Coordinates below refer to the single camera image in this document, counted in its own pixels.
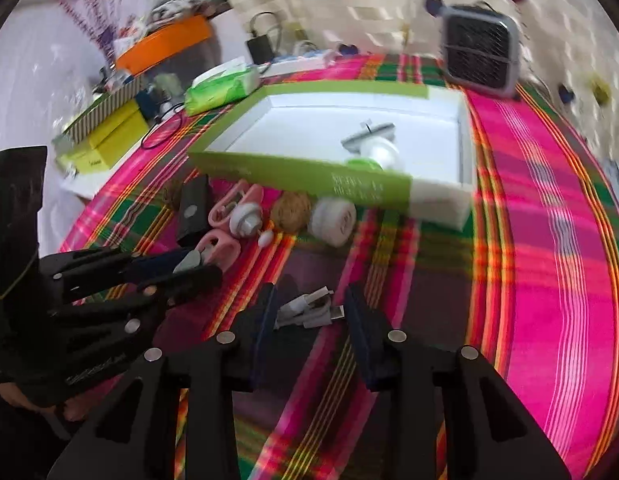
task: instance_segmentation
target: yellow box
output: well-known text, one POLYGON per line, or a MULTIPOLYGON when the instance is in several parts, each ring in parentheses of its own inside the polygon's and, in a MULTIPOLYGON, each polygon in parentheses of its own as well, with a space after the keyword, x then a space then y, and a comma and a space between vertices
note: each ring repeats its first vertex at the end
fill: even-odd
POLYGON ((61 155, 59 163, 73 165, 78 173, 110 170, 148 130, 139 105, 132 99, 94 128, 76 148, 61 155))

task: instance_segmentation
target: black power adapter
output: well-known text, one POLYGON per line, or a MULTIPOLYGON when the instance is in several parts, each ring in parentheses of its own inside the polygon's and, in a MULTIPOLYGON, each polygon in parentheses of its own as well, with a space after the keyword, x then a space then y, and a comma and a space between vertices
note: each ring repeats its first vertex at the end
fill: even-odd
POLYGON ((256 65, 262 65, 263 63, 269 63, 274 59, 274 53, 272 52, 272 45, 270 45, 269 38, 266 34, 262 36, 254 36, 251 40, 248 40, 247 45, 250 50, 250 54, 256 65))
POLYGON ((262 65, 265 63, 269 63, 268 67, 272 66, 272 62, 274 61, 274 57, 278 55, 278 50, 281 47, 281 38, 283 35, 283 25, 281 23, 280 18, 275 12, 259 12, 255 14, 250 20, 250 33, 252 38, 247 41, 248 50, 252 56, 252 60, 255 65, 262 65), (270 14, 276 20, 276 28, 278 28, 278 38, 276 40, 276 48, 272 50, 272 45, 270 44, 267 33, 262 35, 257 35, 256 28, 254 28, 254 24, 256 22, 257 17, 262 16, 264 14, 270 14))

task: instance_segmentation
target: striped tablecloth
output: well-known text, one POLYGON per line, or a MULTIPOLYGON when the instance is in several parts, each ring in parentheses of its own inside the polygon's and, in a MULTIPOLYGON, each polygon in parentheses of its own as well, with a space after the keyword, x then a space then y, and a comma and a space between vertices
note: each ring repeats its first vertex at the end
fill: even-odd
MULTIPOLYGON (((286 80, 324 78, 445 85, 433 60, 410 56, 354 57, 286 80)), ((350 282, 362 281, 368 303, 394 326, 444 348, 480 348, 574 479, 582 478, 619 426, 619 208, 568 124, 531 89, 521 96, 500 102, 467 92, 478 192, 463 232, 368 209, 343 250, 304 236, 278 235, 262 251, 248 243, 222 289, 170 311, 155 343, 176 350, 227 330, 261 283, 277 282, 283 301, 327 285, 338 302, 350 282)), ((160 190, 172 177, 196 174, 186 150, 229 108, 186 119, 168 142, 135 153, 85 209, 63 250, 174 248, 175 222, 160 190)), ((270 190, 266 203, 275 198, 270 190)), ((344 325, 281 330, 274 346, 259 391, 235 394, 243 477, 380 478, 389 403, 363 386, 344 325)), ((186 417, 184 394, 176 477, 184 474, 186 417)), ((442 478, 444 432, 441 426, 442 478)))

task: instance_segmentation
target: pink plastic part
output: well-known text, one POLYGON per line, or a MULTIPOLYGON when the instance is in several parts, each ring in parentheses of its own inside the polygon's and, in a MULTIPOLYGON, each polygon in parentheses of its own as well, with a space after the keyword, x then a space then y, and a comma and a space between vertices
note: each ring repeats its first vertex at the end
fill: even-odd
POLYGON ((240 255, 240 242, 225 231, 212 229, 201 241, 196 250, 203 255, 203 263, 215 265, 226 272, 240 255))
POLYGON ((210 227, 230 232, 230 214, 235 206, 247 202, 260 204, 263 202, 263 186, 254 184, 250 186, 248 181, 240 179, 232 189, 212 207, 208 215, 210 227))

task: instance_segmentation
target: black case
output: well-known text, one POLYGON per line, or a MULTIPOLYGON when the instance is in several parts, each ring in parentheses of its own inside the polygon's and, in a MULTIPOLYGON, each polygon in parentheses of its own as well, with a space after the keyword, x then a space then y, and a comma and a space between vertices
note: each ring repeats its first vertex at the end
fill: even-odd
POLYGON ((207 220, 211 200, 207 175, 199 175, 183 184, 176 232, 178 245, 194 247, 211 230, 207 220))

